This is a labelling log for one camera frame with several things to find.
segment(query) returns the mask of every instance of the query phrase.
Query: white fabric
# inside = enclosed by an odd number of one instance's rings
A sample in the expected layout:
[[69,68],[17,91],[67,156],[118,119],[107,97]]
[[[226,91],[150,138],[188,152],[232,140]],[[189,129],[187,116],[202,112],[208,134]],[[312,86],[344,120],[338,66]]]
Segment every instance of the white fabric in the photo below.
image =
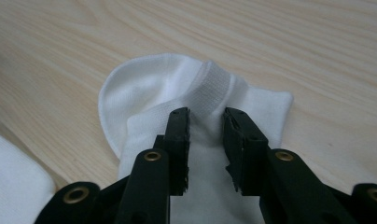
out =
[[0,224],[34,223],[54,190],[49,174],[0,136]]
[[169,113],[189,107],[189,186],[184,196],[171,199],[171,223],[261,223],[258,198],[235,192],[225,170],[221,115],[226,106],[245,111],[270,147],[279,147],[292,100],[288,92],[250,86],[213,62],[161,54],[117,67],[101,89],[99,116],[122,178],[136,155],[165,133]]

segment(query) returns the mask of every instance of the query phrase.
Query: white cloth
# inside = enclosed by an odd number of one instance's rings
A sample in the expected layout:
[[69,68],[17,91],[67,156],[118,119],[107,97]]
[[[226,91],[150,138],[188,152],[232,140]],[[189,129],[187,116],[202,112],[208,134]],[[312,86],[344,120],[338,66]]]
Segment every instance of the white cloth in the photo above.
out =
[[164,134],[169,113],[190,109],[188,192],[171,199],[171,223],[261,223],[258,198],[235,192],[225,167],[221,115],[241,109],[279,147],[288,92],[248,85],[213,62],[161,54],[130,60],[107,78],[99,95],[105,137],[120,158],[119,178],[128,175],[136,155]]
[[49,174],[0,136],[0,224],[34,223],[54,191]]

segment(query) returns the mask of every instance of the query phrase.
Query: wood grain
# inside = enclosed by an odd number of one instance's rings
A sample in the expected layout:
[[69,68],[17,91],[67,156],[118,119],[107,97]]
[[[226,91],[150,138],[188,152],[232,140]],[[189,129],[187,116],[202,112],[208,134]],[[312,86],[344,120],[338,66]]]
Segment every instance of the wood grain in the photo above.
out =
[[162,52],[291,91],[283,147],[342,191],[377,183],[376,0],[0,0],[0,123],[67,182],[105,187],[119,160],[98,92],[118,64]]

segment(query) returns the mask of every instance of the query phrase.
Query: table surface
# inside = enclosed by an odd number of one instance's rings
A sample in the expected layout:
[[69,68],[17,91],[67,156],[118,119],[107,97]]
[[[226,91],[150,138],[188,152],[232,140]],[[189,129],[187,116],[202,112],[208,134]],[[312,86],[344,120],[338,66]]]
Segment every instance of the table surface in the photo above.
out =
[[336,189],[377,183],[377,0],[0,0],[0,124],[66,183],[104,188],[119,160],[99,90],[163,52],[292,92],[282,147]]

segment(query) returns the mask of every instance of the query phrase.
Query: wooden table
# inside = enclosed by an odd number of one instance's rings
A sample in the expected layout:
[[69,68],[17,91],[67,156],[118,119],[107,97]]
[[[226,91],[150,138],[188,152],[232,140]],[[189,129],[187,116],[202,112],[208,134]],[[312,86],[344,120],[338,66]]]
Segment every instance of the wooden table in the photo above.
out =
[[344,192],[377,183],[377,0],[0,0],[0,123],[66,182],[108,186],[98,92],[162,52],[292,92],[283,147]]

